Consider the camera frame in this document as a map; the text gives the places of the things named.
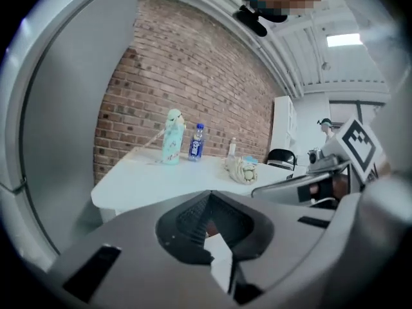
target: person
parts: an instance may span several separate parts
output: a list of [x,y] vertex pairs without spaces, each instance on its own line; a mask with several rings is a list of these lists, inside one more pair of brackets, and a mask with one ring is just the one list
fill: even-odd
[[[322,0],[247,0],[262,15],[301,14]],[[358,25],[360,40],[385,79],[390,91],[397,92],[411,76],[405,17],[390,0],[344,0]],[[286,21],[287,17],[278,20]]]
[[322,122],[318,121],[317,123],[321,125],[322,132],[326,134],[326,140],[324,142],[327,143],[327,141],[329,141],[335,134],[332,131],[332,121],[330,121],[329,118],[325,118],[322,119]]

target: ceiling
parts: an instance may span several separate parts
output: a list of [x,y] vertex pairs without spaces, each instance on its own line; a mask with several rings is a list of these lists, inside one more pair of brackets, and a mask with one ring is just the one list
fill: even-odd
[[389,95],[382,74],[363,45],[327,46],[329,35],[358,32],[344,0],[322,0],[314,9],[303,10],[281,24],[261,19],[268,29],[265,38],[257,37],[231,16],[241,0],[181,1],[207,12],[238,35],[292,98],[317,92]]

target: white table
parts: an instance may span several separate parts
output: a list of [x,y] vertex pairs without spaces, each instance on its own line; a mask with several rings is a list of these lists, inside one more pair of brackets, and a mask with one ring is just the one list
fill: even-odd
[[258,164],[257,181],[236,183],[223,168],[224,158],[203,156],[198,162],[181,154],[178,165],[154,164],[161,151],[131,151],[121,159],[91,192],[93,204],[104,221],[116,215],[196,191],[220,190],[250,196],[253,189],[286,180],[293,171]]

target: small bottle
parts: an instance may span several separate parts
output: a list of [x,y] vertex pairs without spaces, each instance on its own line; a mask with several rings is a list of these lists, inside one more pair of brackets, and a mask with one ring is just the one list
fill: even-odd
[[197,162],[201,158],[201,152],[203,151],[203,124],[198,124],[196,132],[193,134],[191,140],[191,146],[189,148],[188,159],[192,162]]
[[235,156],[234,156],[235,150],[236,150],[236,138],[234,137],[234,138],[232,138],[232,140],[230,141],[230,144],[229,144],[229,153],[227,154],[227,157],[226,157],[225,165],[226,165],[227,168],[229,168],[229,166],[231,165],[232,161],[235,159]]
[[235,150],[236,150],[236,137],[233,137],[232,140],[230,141],[229,153],[227,156],[234,156]]

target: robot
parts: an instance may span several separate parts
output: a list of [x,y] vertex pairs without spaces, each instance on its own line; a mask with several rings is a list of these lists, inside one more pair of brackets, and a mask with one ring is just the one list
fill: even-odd
[[[411,99],[407,88],[398,92],[375,132],[382,134],[386,118],[408,113]],[[59,292],[101,308],[351,305],[412,226],[411,165],[397,164],[399,153],[381,142],[349,120],[313,153],[306,175],[256,189],[253,198],[211,189],[124,213],[63,253],[48,278]],[[362,188],[381,144],[398,173]],[[347,195],[325,204],[331,180],[345,169],[352,179]],[[321,189],[315,204],[313,184]],[[211,221],[232,253],[226,291],[213,279],[214,257],[204,249]]]

